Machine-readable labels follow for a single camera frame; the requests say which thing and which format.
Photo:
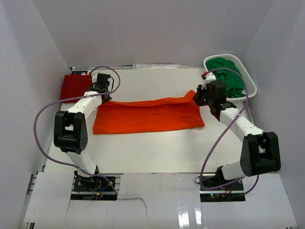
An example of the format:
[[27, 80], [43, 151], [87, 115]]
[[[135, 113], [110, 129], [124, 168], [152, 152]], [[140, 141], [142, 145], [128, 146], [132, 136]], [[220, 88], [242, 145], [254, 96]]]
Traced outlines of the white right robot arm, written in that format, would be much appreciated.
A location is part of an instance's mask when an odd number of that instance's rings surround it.
[[211, 81], [206, 85], [198, 85], [193, 100], [198, 106], [208, 106], [211, 114], [226, 126], [212, 146], [208, 157], [228, 131], [232, 131], [242, 143], [238, 161], [218, 167], [211, 178], [204, 179], [203, 175], [199, 176], [202, 190], [227, 190], [244, 177], [278, 172], [281, 169], [277, 134], [263, 131], [242, 116], [242, 111], [227, 101], [223, 82]]

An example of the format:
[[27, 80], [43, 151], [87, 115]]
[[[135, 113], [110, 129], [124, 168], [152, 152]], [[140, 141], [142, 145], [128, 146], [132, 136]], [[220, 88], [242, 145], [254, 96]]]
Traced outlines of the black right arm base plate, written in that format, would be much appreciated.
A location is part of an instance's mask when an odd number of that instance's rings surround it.
[[[200, 185], [199, 176], [195, 178], [194, 182]], [[203, 185], [206, 187], [214, 187], [220, 184], [217, 183], [214, 176], [203, 176]], [[242, 181], [215, 190], [203, 190], [200, 186], [199, 188], [202, 203], [245, 201], [245, 197], [242, 195], [244, 193]]]

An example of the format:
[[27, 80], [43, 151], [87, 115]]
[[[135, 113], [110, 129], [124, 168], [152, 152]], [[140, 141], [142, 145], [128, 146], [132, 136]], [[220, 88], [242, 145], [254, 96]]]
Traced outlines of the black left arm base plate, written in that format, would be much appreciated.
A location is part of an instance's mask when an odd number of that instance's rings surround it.
[[116, 177], [108, 176], [107, 179], [109, 182], [101, 177], [74, 176], [71, 200], [116, 201], [117, 195], [111, 187], [116, 186]]

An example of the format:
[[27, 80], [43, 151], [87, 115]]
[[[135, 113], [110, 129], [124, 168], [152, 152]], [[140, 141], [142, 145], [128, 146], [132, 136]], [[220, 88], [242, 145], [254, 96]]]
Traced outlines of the orange t shirt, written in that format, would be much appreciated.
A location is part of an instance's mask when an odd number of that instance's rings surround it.
[[98, 107], [93, 134], [133, 134], [204, 127], [195, 91], [183, 97], [137, 102], [109, 101]]

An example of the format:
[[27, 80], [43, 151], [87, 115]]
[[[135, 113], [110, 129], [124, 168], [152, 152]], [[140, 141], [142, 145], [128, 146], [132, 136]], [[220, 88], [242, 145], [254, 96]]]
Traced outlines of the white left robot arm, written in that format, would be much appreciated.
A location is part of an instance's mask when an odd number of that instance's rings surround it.
[[111, 100], [108, 94], [111, 78], [109, 74], [98, 73], [84, 93], [84, 98], [69, 109], [55, 114], [54, 145], [78, 167], [78, 175], [86, 177], [84, 184], [89, 190], [98, 189], [101, 179], [95, 175], [98, 173], [98, 167], [86, 151], [88, 144], [86, 119], [102, 103]]

